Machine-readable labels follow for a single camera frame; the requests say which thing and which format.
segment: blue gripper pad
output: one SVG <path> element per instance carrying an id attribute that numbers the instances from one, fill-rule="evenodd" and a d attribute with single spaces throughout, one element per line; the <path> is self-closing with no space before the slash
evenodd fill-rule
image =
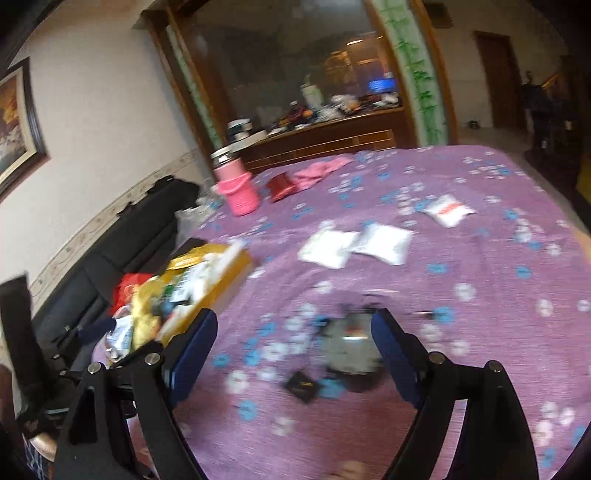
<path id="1" fill-rule="evenodd" d="M 417 374 L 404 355 L 394 332 L 379 312 L 374 313 L 371 318 L 371 334 L 400 396 L 414 408 L 420 408 L 422 400 L 417 388 Z"/>
<path id="2" fill-rule="evenodd" d="M 208 311 L 170 372 L 169 402 L 174 408 L 187 399 L 217 336 L 217 316 Z"/>

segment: black square object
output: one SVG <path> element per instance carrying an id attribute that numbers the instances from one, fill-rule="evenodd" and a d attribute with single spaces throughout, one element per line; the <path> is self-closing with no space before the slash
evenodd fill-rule
<path id="1" fill-rule="evenodd" d="M 318 383 L 308 377 L 302 370 L 295 372 L 284 386 L 292 395 L 304 403 L 310 403 L 314 400 L 320 389 Z"/>

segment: white wall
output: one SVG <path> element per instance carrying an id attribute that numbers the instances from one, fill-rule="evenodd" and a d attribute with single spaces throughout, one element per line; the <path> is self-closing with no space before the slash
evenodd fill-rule
<path id="1" fill-rule="evenodd" d="M 48 160 L 0 203 L 0 281 L 32 281 L 88 221 L 195 141 L 147 31 L 146 0 L 66 0 L 31 35 Z M 181 175 L 198 181 L 197 166 Z"/>
<path id="2" fill-rule="evenodd" d="M 478 120 L 492 127 L 486 77 L 473 31 L 508 35 L 525 82 L 531 70 L 542 83 L 560 68 L 568 53 L 562 38 L 527 0 L 438 0 L 449 10 L 452 28 L 436 28 L 446 64 L 458 123 Z"/>

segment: green bamboo pattern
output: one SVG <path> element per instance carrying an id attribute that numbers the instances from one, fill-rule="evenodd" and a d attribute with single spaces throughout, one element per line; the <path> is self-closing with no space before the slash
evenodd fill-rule
<path id="1" fill-rule="evenodd" d="M 216 131 L 215 127 L 213 126 L 212 117 L 209 114 L 209 110 L 208 110 L 207 106 L 205 105 L 205 103 L 203 102 L 203 99 L 201 98 L 201 94 L 199 93 L 199 90 L 197 88 L 197 84 L 195 83 L 195 81 L 193 80 L 193 76 L 191 75 L 191 70 L 189 69 L 189 65 L 187 65 L 187 61 L 185 60 L 185 58 L 183 56 L 183 51 L 181 50 L 181 47 L 178 44 L 177 37 L 174 35 L 174 31 L 170 25 L 168 27 L 166 27 L 166 34 L 168 35 L 168 39 L 170 40 L 170 44 L 173 47 L 174 56 L 177 59 L 178 65 L 180 66 L 181 71 L 183 72 L 183 77 L 185 79 L 185 82 L 187 83 L 187 87 L 189 89 L 189 92 L 191 93 L 191 98 L 193 99 L 193 103 L 195 104 L 195 107 L 197 108 L 197 111 L 199 112 L 199 116 L 201 117 L 201 120 L 203 121 L 203 125 L 205 125 L 205 128 L 207 130 L 207 134 L 208 134 L 210 140 L 212 141 L 214 148 L 216 150 L 218 150 L 223 147 L 223 141 L 220 138 L 220 136 L 217 134 L 217 131 Z"/>
<path id="2" fill-rule="evenodd" d="M 421 145 L 447 144 L 439 84 L 427 46 L 407 0 L 372 0 L 388 34 L 407 86 Z"/>

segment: black leather sofa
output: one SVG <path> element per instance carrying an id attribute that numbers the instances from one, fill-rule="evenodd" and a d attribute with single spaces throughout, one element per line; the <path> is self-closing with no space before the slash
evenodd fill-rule
<path id="1" fill-rule="evenodd" d="M 154 273 L 174 251 L 174 212 L 195 206 L 199 186 L 168 176 L 157 181 L 95 242 L 59 282 L 33 318 L 37 342 L 82 370 L 94 343 L 81 345 L 78 332 L 107 316 L 113 289 L 125 273 Z"/>

